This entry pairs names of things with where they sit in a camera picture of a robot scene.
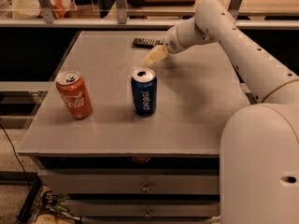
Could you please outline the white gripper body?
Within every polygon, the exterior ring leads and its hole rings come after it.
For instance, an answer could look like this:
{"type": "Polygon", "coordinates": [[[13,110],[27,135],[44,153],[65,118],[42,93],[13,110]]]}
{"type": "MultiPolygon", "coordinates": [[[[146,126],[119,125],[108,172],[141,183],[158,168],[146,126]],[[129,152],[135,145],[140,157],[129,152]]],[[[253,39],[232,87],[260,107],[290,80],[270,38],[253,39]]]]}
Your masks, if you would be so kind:
{"type": "Polygon", "coordinates": [[[168,52],[172,54],[178,54],[186,49],[178,39],[177,26],[173,26],[164,34],[162,42],[168,52]]]}

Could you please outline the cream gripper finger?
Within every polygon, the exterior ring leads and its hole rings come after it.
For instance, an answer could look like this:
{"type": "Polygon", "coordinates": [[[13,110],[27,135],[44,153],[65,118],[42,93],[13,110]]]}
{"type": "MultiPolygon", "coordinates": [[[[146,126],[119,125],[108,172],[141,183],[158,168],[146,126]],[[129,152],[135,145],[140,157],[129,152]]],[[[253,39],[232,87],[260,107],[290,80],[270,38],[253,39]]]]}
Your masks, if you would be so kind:
{"type": "Polygon", "coordinates": [[[168,50],[165,45],[157,45],[150,50],[149,54],[143,59],[143,64],[151,66],[163,59],[168,55],[168,50]]]}

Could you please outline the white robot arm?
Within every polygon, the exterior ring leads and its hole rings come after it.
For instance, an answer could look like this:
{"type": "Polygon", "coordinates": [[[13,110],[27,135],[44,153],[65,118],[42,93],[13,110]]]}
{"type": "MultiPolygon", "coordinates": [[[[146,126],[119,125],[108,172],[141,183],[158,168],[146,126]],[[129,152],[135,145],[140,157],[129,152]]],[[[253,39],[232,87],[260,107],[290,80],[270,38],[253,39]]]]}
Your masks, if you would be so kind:
{"type": "Polygon", "coordinates": [[[169,29],[143,62],[218,42],[254,99],[231,116],[220,146],[221,224],[299,224],[299,78],[242,33],[216,0],[169,29]]]}

